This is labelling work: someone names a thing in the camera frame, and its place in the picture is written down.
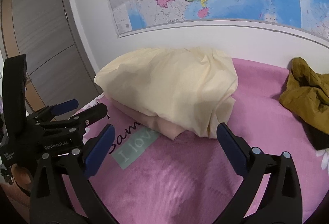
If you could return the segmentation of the left hand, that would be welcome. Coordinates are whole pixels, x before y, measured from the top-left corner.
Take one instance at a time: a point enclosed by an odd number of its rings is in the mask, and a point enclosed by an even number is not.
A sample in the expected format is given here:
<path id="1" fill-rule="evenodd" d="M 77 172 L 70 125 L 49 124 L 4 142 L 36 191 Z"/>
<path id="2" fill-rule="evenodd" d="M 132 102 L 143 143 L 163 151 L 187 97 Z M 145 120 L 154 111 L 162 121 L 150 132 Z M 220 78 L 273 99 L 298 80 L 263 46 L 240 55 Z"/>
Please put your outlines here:
<path id="1" fill-rule="evenodd" d="M 32 176 L 30 172 L 17 164 L 11 168 L 11 172 L 19 189 L 30 193 L 32 190 Z"/>

